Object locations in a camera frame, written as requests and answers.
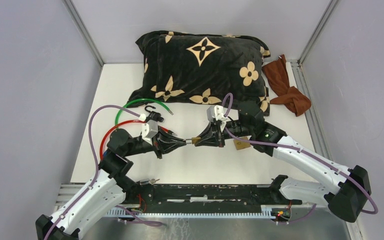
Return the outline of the small brass padlock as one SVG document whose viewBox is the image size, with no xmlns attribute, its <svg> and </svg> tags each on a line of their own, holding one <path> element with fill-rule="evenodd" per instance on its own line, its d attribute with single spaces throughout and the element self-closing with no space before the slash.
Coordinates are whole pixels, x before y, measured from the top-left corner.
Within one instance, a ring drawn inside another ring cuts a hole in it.
<svg viewBox="0 0 384 240">
<path fill-rule="evenodd" d="M 200 140 L 201 140 L 201 137 L 192 137 L 192 138 L 185 139 L 185 142 L 186 144 L 192 144 L 194 146 L 197 146 Z"/>
</svg>

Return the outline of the large brass padlock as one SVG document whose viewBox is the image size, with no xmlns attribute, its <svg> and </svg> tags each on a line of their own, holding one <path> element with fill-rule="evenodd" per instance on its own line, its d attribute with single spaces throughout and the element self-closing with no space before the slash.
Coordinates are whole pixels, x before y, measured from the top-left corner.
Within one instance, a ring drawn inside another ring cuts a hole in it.
<svg viewBox="0 0 384 240">
<path fill-rule="evenodd" d="M 244 150 L 251 147 L 251 144 L 248 142 L 249 138 L 247 136 L 240 137 L 239 139 L 234 139 L 234 146 L 237 151 Z"/>
</svg>

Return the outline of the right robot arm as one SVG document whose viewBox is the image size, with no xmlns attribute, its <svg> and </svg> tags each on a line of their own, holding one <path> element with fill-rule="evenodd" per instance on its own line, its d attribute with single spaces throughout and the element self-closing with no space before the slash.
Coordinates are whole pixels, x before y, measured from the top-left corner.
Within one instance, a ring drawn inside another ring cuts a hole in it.
<svg viewBox="0 0 384 240">
<path fill-rule="evenodd" d="M 265 121 L 263 111 L 253 101 L 238 105 L 238 119 L 231 120 L 228 109 L 221 105 L 207 109 L 209 124 L 194 141 L 196 147 L 224 147 L 225 141 L 242 137 L 255 150 L 282 160 L 314 181 L 282 177 L 281 183 L 269 189 L 269 199 L 275 204 L 300 200 L 327 207 L 332 214 L 349 223 L 356 222 L 361 213 L 369 214 L 364 206 L 374 203 L 368 171 L 356 165 L 349 168 L 304 147 L 285 131 Z"/>
</svg>

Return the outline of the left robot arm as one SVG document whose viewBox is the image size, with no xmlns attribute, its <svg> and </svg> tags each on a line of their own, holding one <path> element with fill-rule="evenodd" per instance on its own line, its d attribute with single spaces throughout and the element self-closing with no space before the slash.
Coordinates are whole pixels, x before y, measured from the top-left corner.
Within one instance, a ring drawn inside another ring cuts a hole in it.
<svg viewBox="0 0 384 240">
<path fill-rule="evenodd" d="M 39 240 L 81 240 L 108 211 L 137 198 L 138 184 L 127 176 L 133 166 L 128 156 L 154 152 L 158 158 L 187 144 L 160 127 L 157 132 L 132 137 L 116 129 L 107 144 L 106 155 L 91 179 L 58 211 L 41 215 L 35 222 Z"/>
</svg>

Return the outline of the black padlock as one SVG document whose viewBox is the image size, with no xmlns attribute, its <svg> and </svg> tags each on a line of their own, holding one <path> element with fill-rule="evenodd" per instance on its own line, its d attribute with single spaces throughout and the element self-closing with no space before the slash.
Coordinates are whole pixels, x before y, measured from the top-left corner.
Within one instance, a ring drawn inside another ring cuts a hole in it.
<svg viewBox="0 0 384 240">
<path fill-rule="evenodd" d="M 147 105 L 144 107 L 144 110 L 148 113 L 148 116 L 145 119 L 146 123 L 149 121 L 155 121 L 155 122 L 159 122 L 159 123 L 164 122 L 165 119 L 162 117 L 161 113 L 156 112 L 155 109 L 156 109 L 156 107 L 154 107 L 152 105 Z"/>
</svg>

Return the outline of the black floral pillow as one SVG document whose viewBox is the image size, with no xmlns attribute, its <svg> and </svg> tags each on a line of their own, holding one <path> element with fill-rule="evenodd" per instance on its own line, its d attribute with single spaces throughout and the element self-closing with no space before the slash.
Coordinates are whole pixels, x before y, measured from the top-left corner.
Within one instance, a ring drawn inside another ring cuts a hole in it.
<svg viewBox="0 0 384 240">
<path fill-rule="evenodd" d="M 265 116 L 270 114 L 262 67 L 271 54 L 259 38 L 159 30 L 142 35 L 136 44 L 144 75 L 129 101 L 220 105 L 231 93 L 233 109 L 254 101 Z"/>
</svg>

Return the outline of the brown cloth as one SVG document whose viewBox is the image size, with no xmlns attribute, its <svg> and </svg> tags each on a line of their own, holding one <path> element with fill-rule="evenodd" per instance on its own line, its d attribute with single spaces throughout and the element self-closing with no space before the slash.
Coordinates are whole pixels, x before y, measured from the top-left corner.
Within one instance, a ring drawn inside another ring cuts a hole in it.
<svg viewBox="0 0 384 240">
<path fill-rule="evenodd" d="M 296 117 L 303 115 L 312 106 L 311 100 L 301 93 L 297 87 L 290 85 L 287 71 L 287 59 L 284 54 L 262 67 L 268 84 L 277 95 L 270 100 L 273 105 L 284 105 Z"/>
</svg>

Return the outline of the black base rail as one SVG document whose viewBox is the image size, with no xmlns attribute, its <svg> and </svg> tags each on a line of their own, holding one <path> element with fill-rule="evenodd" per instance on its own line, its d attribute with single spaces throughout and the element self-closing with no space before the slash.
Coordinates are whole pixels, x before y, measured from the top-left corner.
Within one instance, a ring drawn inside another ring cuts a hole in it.
<svg viewBox="0 0 384 240">
<path fill-rule="evenodd" d="M 154 184 L 138 186 L 126 193 L 124 205 L 140 205 L 145 213 L 158 214 L 247 214 L 262 206 L 294 206 L 280 193 L 279 184 Z"/>
</svg>

